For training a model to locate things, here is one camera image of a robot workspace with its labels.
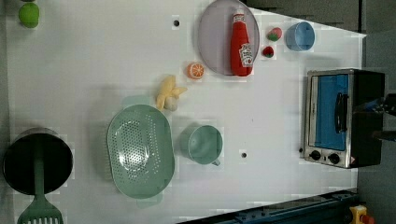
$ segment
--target gray floor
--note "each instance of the gray floor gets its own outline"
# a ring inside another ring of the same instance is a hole
[[[246,4],[350,31],[359,29],[359,0],[246,0]]]
[[[365,67],[386,74],[386,92],[396,92],[395,0],[363,0],[362,32],[367,34]],[[250,7],[357,31],[358,0],[247,0]],[[386,116],[384,130],[396,130]],[[359,169],[358,192],[376,223],[396,223],[396,142],[384,142],[380,165]]]
[[[396,92],[396,1],[366,0],[366,67],[384,72],[387,92]],[[396,130],[396,117],[386,116],[384,130]],[[359,169],[358,191],[376,223],[396,219],[396,142],[383,142],[380,165]]]

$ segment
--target toaster oven knob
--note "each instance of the toaster oven knob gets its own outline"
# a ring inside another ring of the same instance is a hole
[[[337,154],[332,154],[328,158],[332,162],[332,164],[337,164],[338,162],[340,162],[340,157]]]
[[[314,161],[318,161],[320,159],[320,152],[314,150],[311,154],[309,154],[309,156],[312,157]]]

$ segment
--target green fruit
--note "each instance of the green fruit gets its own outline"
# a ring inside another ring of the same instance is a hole
[[[35,28],[38,25],[40,10],[35,3],[26,3],[20,9],[20,20],[27,28]]]
[[[271,41],[277,41],[279,37],[277,36],[277,34],[269,34],[268,39]]]

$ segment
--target red ketchup bottle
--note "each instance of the red ketchup bottle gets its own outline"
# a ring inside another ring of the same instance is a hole
[[[248,42],[245,13],[238,8],[233,14],[233,36],[231,38],[231,70],[233,74],[246,77],[253,69],[253,53]]]

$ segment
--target toy orange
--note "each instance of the toy orange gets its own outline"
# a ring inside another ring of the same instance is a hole
[[[187,67],[187,74],[192,79],[200,79],[204,75],[204,67],[200,63],[190,63]]]

